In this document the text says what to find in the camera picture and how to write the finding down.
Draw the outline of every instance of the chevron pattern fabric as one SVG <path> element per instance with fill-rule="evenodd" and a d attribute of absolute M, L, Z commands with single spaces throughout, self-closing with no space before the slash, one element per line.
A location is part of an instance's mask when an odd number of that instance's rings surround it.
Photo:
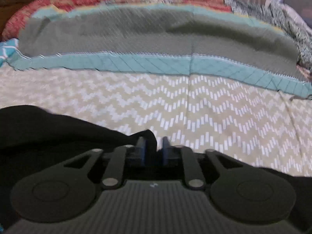
<path fill-rule="evenodd" d="M 36 105 L 132 134 L 312 175 L 312 103 L 222 77 L 39 69 L 1 72 L 0 108 Z"/>

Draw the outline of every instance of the teal quilted border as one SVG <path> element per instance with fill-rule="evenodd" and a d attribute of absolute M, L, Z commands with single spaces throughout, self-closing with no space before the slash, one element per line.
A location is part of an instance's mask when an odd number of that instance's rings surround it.
<path fill-rule="evenodd" d="M 97 69 L 122 73 L 165 75 L 205 74 L 238 80 L 242 83 L 306 97 L 311 83 L 273 74 L 223 57 L 210 55 L 120 54 L 114 52 L 71 53 L 28 58 L 16 52 L 8 62 L 18 70 L 28 68 Z"/>
<path fill-rule="evenodd" d="M 0 67 L 18 49 L 18 39 L 0 42 Z"/>

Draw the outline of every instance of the gray ribbed panel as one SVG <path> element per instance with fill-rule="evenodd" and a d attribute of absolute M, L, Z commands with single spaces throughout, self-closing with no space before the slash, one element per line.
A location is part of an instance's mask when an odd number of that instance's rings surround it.
<path fill-rule="evenodd" d="M 227 219 L 206 195 L 190 191 L 179 181 L 128 181 L 105 191 L 83 215 L 56 224 L 21 220 L 6 234 L 295 234 L 286 221 L 252 226 Z"/>

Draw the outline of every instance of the black cloth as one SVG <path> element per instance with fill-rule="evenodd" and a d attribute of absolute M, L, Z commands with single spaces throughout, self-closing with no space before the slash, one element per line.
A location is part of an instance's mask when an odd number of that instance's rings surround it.
<path fill-rule="evenodd" d="M 140 136 L 147 142 L 146 163 L 152 164 L 157 158 L 157 142 L 149 130 L 126 136 L 35 106 L 0 109 L 0 224 L 7 229 L 19 219 L 9 195 L 20 179 L 93 148 L 112 152 L 117 146 L 136 144 Z M 312 225 L 312 178 L 264 169 L 294 187 L 297 200 L 289 219 L 298 229 L 308 230 Z"/>

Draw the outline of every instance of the circular pad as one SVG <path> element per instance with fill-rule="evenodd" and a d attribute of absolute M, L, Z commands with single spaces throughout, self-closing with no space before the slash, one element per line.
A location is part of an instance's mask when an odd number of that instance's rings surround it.
<path fill-rule="evenodd" d="M 34 222 L 61 222 L 84 212 L 96 195 L 94 184 L 76 169 L 43 171 L 19 181 L 11 202 L 21 217 Z"/>
<path fill-rule="evenodd" d="M 256 168 L 233 168 L 210 189 L 216 207 L 244 223 L 268 224 L 288 217 L 296 195 L 284 179 Z"/>

